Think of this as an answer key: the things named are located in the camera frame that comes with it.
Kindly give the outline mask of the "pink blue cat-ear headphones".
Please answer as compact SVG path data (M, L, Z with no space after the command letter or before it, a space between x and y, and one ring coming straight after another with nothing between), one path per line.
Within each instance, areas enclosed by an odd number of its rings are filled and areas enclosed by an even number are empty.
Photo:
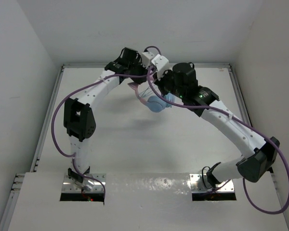
M159 113L161 111L163 111L166 108L172 108L172 104L160 99L158 96L156 95L152 95L149 98L145 98L147 96L146 94L146 90L139 92L138 91L138 87L139 85L136 83L128 83L128 86L134 90L135 96L136 98L144 105L146 106L151 112L154 113Z

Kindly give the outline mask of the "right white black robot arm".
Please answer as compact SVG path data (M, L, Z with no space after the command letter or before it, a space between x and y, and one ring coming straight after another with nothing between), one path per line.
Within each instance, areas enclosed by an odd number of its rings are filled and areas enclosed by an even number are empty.
M184 106L215 126L241 152L240 158L218 162L209 169L206 179L211 187L240 178L257 182L275 162L277 151L274 147L280 145L279 140L271 137L266 141L242 125L215 92L198 84L192 63L178 63L172 68L169 65L157 67L153 78L162 94L179 97Z

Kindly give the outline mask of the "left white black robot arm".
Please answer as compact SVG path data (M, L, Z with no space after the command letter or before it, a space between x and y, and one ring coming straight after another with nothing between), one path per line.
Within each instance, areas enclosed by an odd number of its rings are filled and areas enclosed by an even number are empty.
M96 129L94 109L104 97L125 77L119 75L142 76L146 69L141 64L139 52L124 48L120 56L107 64L95 85L83 90L77 97L68 98L64 105L64 127L69 135L71 154L73 155L68 176L79 187L90 187L94 183L83 176L90 176L88 161L88 142Z

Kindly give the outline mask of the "white front cover board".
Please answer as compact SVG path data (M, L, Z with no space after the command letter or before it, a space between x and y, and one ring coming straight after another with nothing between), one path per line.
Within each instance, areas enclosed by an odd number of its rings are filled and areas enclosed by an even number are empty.
M12 231L285 231L282 214L247 201L235 180L234 201L193 201L188 174L107 174L105 202L60 200L63 173L27 173Z

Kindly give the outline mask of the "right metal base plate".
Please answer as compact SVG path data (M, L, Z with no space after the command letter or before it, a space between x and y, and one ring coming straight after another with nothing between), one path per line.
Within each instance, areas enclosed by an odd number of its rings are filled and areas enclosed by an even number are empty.
M204 193L234 193L235 188L232 180L224 181L220 184L212 186L207 180L206 173L191 173L190 187L192 193L204 194Z

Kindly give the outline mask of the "metal base plate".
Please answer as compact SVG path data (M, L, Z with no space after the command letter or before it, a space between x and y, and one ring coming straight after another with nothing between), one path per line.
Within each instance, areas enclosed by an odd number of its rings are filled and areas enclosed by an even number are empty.
M190 187L192 193L204 194L204 193L234 193L235 188L232 180L224 181L220 184L212 186L207 180L206 173L191 173Z
M81 193L83 190L85 193L104 193L103 185L106 185L106 174L89 174L89 177L96 178L100 182L85 178L83 183L79 183L65 174L61 192Z

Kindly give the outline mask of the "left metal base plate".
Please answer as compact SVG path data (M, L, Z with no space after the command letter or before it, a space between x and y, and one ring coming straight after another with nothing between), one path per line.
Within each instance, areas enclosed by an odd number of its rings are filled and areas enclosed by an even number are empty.
M61 192L81 193L83 190L85 193L104 193L103 185L106 185L106 174L89 174L89 177L96 178L100 182L85 178L83 183L79 183L65 174Z

